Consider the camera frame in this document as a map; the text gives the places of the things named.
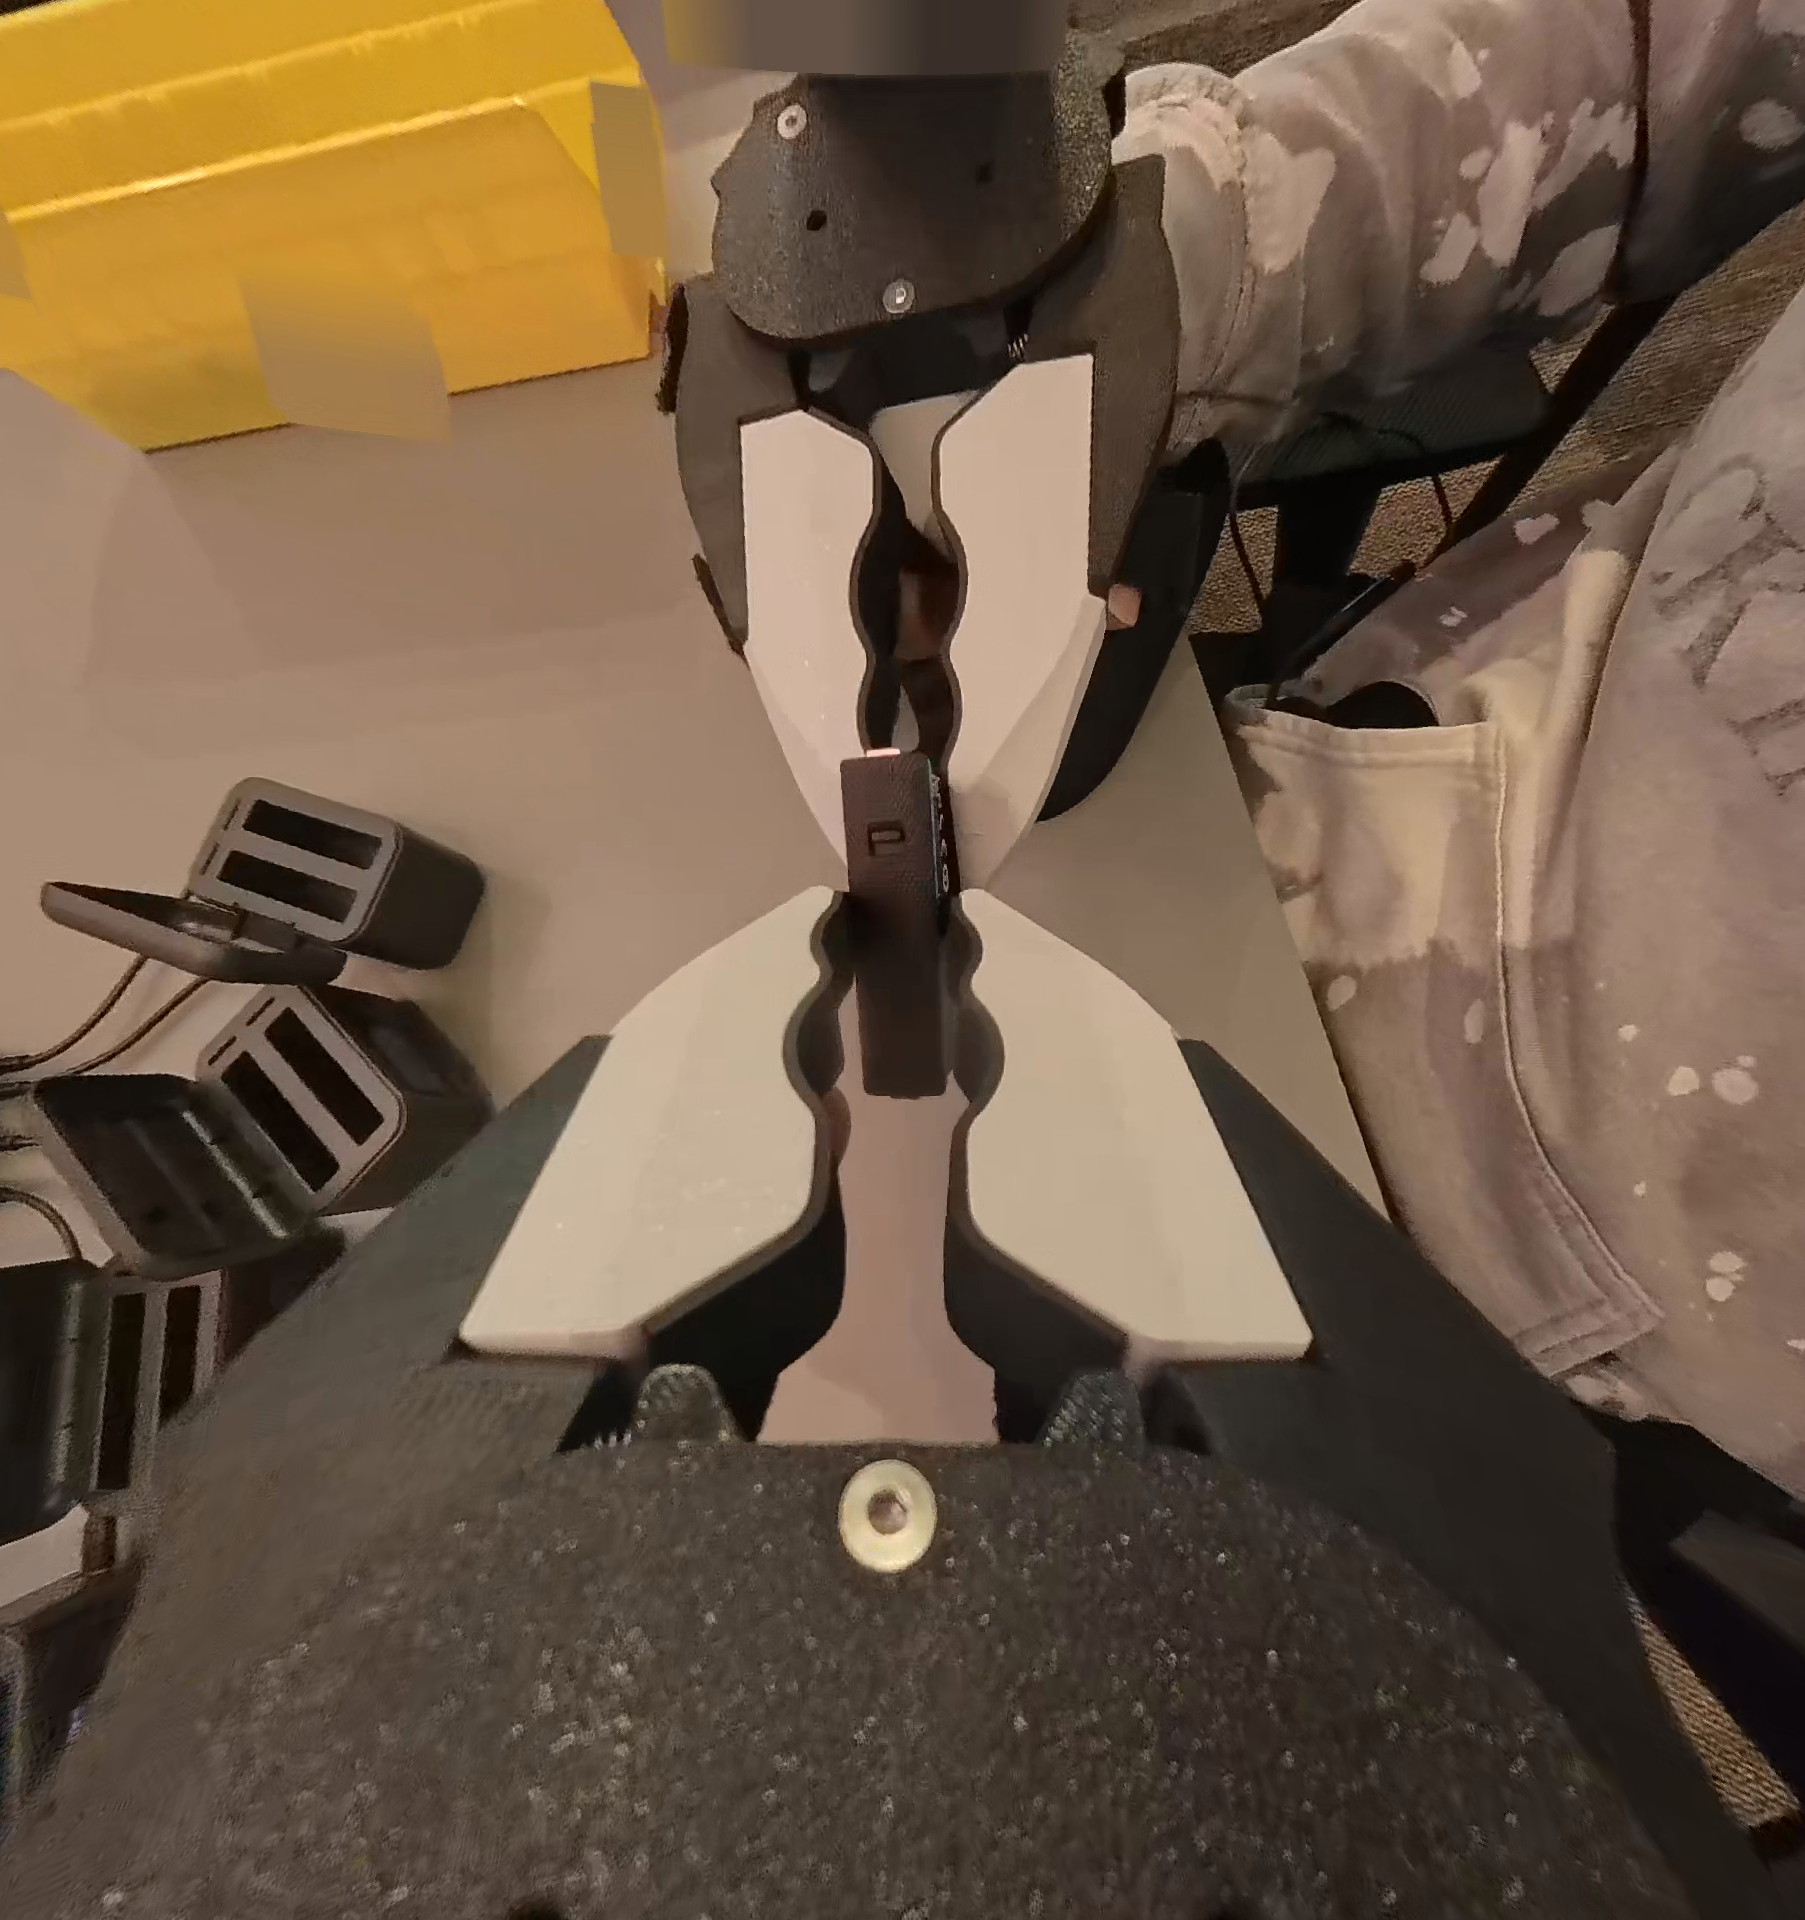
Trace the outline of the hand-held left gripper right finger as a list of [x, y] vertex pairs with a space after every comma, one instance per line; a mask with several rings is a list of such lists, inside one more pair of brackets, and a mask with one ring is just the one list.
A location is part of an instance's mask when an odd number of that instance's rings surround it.
[[1175, 1027], [994, 895], [954, 921], [942, 1308], [996, 1428], [1081, 1374], [1286, 1364], [1317, 1339]]

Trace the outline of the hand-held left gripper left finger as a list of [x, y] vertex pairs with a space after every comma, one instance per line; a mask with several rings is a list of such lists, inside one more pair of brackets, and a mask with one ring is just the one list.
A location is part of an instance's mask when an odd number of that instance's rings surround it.
[[766, 1424], [843, 1310], [843, 952], [843, 895], [809, 887], [621, 1016], [460, 1315], [468, 1350], [694, 1364], [739, 1428]]

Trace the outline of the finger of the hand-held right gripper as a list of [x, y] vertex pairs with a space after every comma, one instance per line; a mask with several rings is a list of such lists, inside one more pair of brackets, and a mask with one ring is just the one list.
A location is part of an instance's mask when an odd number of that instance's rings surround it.
[[746, 666], [806, 809], [846, 864], [843, 765], [864, 755], [874, 650], [855, 600], [879, 456], [792, 411], [741, 427]]
[[942, 424], [935, 511], [960, 557], [942, 761], [960, 887], [1030, 835], [1104, 641], [1089, 584], [1092, 356], [1022, 362]]

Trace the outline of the yellow plastic bin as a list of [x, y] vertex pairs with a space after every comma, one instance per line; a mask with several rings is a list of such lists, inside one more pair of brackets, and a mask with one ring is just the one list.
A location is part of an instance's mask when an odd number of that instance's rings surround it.
[[658, 117], [610, 2], [0, 11], [0, 369], [136, 449], [636, 362]]

